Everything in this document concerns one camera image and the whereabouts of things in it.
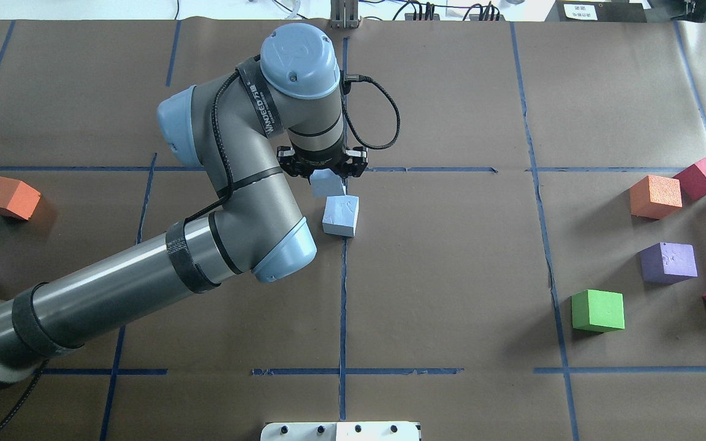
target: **light blue cube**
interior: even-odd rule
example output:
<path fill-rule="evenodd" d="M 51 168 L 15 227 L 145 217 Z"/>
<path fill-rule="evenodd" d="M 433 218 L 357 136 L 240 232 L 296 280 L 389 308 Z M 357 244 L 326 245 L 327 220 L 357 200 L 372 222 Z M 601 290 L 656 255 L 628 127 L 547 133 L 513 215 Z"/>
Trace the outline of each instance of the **light blue cube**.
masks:
<path fill-rule="evenodd" d="M 359 220 L 359 196 L 330 196 L 325 199 L 323 232 L 345 237 L 355 236 Z"/>
<path fill-rule="evenodd" d="M 312 172 L 309 176 L 309 184 L 312 186 L 312 195 L 316 198 L 344 196 L 347 193 L 342 178 L 327 168 Z"/>

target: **blue joint cap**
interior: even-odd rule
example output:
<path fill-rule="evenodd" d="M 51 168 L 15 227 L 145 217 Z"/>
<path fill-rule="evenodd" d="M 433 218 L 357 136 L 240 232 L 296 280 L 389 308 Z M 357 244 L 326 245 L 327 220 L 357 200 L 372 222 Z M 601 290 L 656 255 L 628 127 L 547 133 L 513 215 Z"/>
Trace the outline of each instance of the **blue joint cap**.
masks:
<path fill-rule="evenodd" d="M 170 145 L 174 156 L 185 167 L 201 167 L 192 134 L 192 90 L 173 95 L 157 106 L 157 120 L 162 137 Z"/>
<path fill-rule="evenodd" d="M 304 268 L 312 262 L 317 248 L 303 217 L 277 246 L 252 269 L 260 282 L 274 282 Z"/>
<path fill-rule="evenodd" d="M 260 47 L 260 70 L 278 91 L 299 100 L 317 100 L 340 85 L 334 44 L 306 23 L 280 26 Z"/>

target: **robotic arm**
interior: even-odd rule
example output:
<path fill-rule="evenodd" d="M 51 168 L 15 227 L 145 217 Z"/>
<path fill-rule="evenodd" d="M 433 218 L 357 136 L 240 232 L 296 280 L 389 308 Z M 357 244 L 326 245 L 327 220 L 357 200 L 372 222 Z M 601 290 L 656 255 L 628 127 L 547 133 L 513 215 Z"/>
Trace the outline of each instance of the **robotic arm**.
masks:
<path fill-rule="evenodd" d="M 343 178 L 364 171 L 366 148 L 344 145 L 341 75 L 330 39 L 291 23 L 232 75 L 160 104 L 173 153 L 204 167 L 219 201 L 165 234 L 0 301 L 0 387 L 235 274 L 272 282 L 310 263 L 316 246 L 282 170 L 305 178 L 318 168 Z M 268 138 L 283 128 L 292 146 L 275 158 Z"/>

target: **orange block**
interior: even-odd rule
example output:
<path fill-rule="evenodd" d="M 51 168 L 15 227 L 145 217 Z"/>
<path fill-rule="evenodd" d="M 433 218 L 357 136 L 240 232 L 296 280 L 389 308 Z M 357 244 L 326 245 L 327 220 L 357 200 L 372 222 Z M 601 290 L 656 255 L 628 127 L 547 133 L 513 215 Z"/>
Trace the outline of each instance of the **orange block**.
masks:
<path fill-rule="evenodd" d="M 628 191 L 631 196 L 631 214 L 663 219 L 683 208 L 680 181 L 663 176 L 648 175 Z"/>
<path fill-rule="evenodd" d="M 0 215 L 28 221 L 39 201 L 40 192 L 34 188 L 0 176 Z"/>

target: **purple cube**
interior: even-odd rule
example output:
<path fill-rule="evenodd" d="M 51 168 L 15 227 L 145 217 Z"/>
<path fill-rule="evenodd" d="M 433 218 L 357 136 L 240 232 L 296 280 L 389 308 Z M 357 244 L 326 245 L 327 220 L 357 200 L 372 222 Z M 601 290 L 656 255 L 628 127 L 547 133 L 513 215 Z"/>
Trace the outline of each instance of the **purple cube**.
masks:
<path fill-rule="evenodd" d="M 661 242 L 644 249 L 639 256 L 645 282 L 670 285 L 697 276 L 694 246 Z"/>

